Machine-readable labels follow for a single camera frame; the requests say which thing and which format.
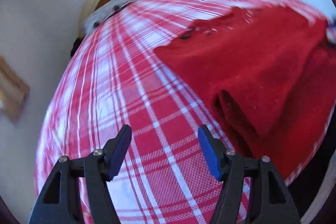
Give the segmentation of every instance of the plaid tablecloth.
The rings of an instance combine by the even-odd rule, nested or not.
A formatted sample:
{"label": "plaid tablecloth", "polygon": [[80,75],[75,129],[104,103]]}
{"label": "plaid tablecloth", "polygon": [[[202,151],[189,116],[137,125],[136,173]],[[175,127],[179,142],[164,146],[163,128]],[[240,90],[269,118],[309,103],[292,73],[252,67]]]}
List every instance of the plaid tablecloth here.
{"label": "plaid tablecloth", "polygon": [[[108,188],[122,223],[208,223],[221,183],[210,174],[197,128],[206,124],[227,148],[232,144],[202,101],[153,54],[194,19],[231,7],[289,5],[310,21],[323,15],[298,0],[137,0],[100,25],[70,61],[46,112],[36,158],[39,192],[61,155],[87,156],[114,138],[123,124],[133,139],[120,173]],[[305,167],[325,132],[287,179]],[[80,180],[86,223],[92,223]],[[238,220],[245,218],[249,181]]]}

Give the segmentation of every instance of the plaid pattern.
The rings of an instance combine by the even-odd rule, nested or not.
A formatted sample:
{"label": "plaid pattern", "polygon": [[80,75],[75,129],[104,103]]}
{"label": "plaid pattern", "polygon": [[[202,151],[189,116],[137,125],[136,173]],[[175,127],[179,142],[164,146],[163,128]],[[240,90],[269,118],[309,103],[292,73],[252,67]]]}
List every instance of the plaid pattern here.
{"label": "plaid pattern", "polygon": [[[137,0],[100,25],[70,61],[46,112],[37,149],[37,191],[61,155],[87,156],[129,124],[130,148],[119,175],[108,183],[121,222],[209,222],[221,183],[209,174],[198,126],[206,124],[227,148],[233,146],[202,101],[153,49],[168,44],[194,19],[221,16],[233,6],[268,4],[289,5],[310,21],[323,17],[298,0]],[[238,220],[246,215],[249,185],[246,178]],[[80,193],[85,221],[92,223],[83,179]]]}

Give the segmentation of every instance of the red fabric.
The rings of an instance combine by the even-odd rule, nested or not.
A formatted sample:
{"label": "red fabric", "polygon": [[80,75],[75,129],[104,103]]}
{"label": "red fabric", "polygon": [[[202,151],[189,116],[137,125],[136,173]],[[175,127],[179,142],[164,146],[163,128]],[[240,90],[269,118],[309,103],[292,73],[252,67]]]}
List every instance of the red fabric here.
{"label": "red fabric", "polygon": [[155,54],[204,101],[234,147],[271,157],[282,177],[303,162],[335,100],[336,54],[326,21],[289,7],[233,8],[196,20],[189,38]]}

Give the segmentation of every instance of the red garment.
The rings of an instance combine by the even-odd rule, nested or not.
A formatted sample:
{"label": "red garment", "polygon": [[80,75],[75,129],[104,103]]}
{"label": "red garment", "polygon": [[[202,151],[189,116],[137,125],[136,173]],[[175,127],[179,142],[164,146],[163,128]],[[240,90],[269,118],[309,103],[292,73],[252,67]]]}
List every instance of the red garment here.
{"label": "red garment", "polygon": [[283,178],[305,161],[335,101],[325,20],[288,7],[195,20],[155,54],[204,101],[235,148],[271,157]]}

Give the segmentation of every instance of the silver bolt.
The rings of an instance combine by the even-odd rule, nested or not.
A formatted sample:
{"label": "silver bolt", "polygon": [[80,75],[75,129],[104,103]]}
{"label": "silver bolt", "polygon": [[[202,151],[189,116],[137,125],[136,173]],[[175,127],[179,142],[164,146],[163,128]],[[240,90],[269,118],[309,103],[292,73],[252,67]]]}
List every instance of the silver bolt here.
{"label": "silver bolt", "polygon": [[94,154],[95,156],[100,156],[100,155],[103,154],[103,150],[102,150],[102,149],[96,149],[96,150],[94,150],[93,154]]}
{"label": "silver bolt", "polygon": [[234,156],[235,153],[236,153],[236,151],[234,149],[227,149],[226,150],[226,154],[228,156]]}
{"label": "silver bolt", "polygon": [[270,161],[271,161],[271,159],[269,158],[269,156],[262,156],[262,157],[261,157],[261,160],[262,160],[263,162],[270,162]]}
{"label": "silver bolt", "polygon": [[64,163],[68,160],[68,157],[67,156],[61,156],[58,161],[61,162],[61,163]]}

